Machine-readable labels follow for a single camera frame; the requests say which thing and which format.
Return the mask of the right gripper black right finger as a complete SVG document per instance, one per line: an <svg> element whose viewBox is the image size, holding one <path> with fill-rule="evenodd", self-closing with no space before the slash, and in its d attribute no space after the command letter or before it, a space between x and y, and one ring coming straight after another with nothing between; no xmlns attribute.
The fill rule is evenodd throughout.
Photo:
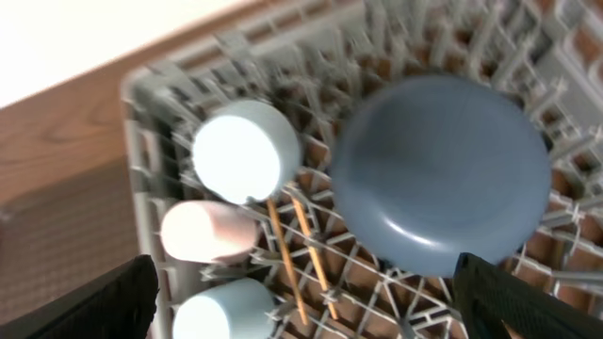
<svg viewBox="0 0 603 339"><path fill-rule="evenodd" d="M541 292L480 257L460 254L453 276L455 307L470 338L598 339L602 321Z"/></svg>

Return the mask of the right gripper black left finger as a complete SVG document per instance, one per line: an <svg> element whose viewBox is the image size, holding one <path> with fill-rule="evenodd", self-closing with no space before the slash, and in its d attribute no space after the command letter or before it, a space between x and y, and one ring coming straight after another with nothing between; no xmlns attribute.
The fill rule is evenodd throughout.
<svg viewBox="0 0 603 339"><path fill-rule="evenodd" d="M3 339L144 338L159 292L144 254L37 310L1 326Z"/></svg>

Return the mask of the pink plastic cup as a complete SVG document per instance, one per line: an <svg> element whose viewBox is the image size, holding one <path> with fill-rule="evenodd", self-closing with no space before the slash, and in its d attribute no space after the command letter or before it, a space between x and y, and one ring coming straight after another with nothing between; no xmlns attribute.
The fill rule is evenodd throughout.
<svg viewBox="0 0 603 339"><path fill-rule="evenodd" d="M178 202L160 226L160 240L168 255L202 264L238 263L258 238L256 221L222 202Z"/></svg>

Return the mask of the light blue plastic cup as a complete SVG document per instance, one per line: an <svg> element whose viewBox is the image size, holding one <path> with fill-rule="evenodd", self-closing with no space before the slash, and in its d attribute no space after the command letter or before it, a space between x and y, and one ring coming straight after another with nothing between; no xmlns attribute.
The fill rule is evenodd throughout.
<svg viewBox="0 0 603 339"><path fill-rule="evenodd" d="M262 283L245 278L225 283L183 302L172 325L173 339L268 339L275 307Z"/></svg>

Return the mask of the dark blue plate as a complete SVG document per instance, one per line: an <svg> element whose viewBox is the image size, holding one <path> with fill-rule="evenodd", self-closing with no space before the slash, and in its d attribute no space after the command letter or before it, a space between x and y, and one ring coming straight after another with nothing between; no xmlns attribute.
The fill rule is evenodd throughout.
<svg viewBox="0 0 603 339"><path fill-rule="evenodd" d="M369 251L425 277L463 252L496 264L548 207L546 145L508 96L461 77L412 76L370 94L335 145L334 207Z"/></svg>

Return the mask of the wooden chopstick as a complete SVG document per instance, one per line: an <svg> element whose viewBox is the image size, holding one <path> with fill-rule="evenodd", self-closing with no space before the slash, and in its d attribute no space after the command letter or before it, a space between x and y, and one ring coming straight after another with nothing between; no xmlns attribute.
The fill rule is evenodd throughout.
<svg viewBox="0 0 603 339"><path fill-rule="evenodd" d="M324 301L327 304L327 308L331 314L331 318L333 320L339 319L339 314L335 307L335 302L331 297L329 297L329 293L332 291L330 283L327 278L326 271L321 262L321 256L319 253L318 242L316 240L312 240L312 232L309 226L309 219L305 212L305 207L301 200L294 196L293 194L289 195L291 200L291 205L293 207L293 212L295 214L295 219L297 220L299 230L295 231L298 236L302 236L304 240L307 241L305 247L309 251L310 260L314 266L314 270L317 275L318 284L321 288L321 292L324 295Z"/></svg>
<svg viewBox="0 0 603 339"><path fill-rule="evenodd" d="M272 225L272 230L276 236L276 240L280 249L280 252L283 257L283 262L285 266L285 271L287 278L290 281L291 289L293 292L294 299L296 300L298 311L301 317L301 322L303 325L309 324L308 314L304 308L304 301L302 299L302 293L298 286L298 279L296 275L296 270L291 258L290 251L288 249L288 245L285 242L285 234L281 225L280 217L277 212L276 204L272 198L267 200L267 208L269 211L269 217Z"/></svg>

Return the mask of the light blue bowl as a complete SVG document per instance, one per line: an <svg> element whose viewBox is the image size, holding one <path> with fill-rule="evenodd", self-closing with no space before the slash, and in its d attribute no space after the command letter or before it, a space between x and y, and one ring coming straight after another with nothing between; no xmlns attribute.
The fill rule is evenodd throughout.
<svg viewBox="0 0 603 339"><path fill-rule="evenodd" d="M294 179L302 145L276 107L238 100L201 125L192 141L191 162L201 183L222 199L261 202Z"/></svg>

